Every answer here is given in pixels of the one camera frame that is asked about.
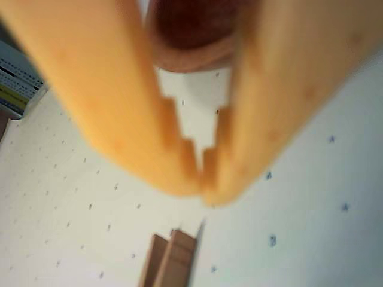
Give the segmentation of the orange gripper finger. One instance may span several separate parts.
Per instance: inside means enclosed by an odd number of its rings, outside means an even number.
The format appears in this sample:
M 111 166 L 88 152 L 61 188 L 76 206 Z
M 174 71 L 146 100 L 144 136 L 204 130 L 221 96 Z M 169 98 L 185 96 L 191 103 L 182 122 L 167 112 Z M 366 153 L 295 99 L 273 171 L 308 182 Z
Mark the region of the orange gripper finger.
M 2 1 L 1 19 L 98 152 L 167 194 L 200 194 L 136 1 Z
M 255 1 L 241 11 L 229 104 L 204 153 L 203 199 L 237 198 L 382 44 L 381 1 Z

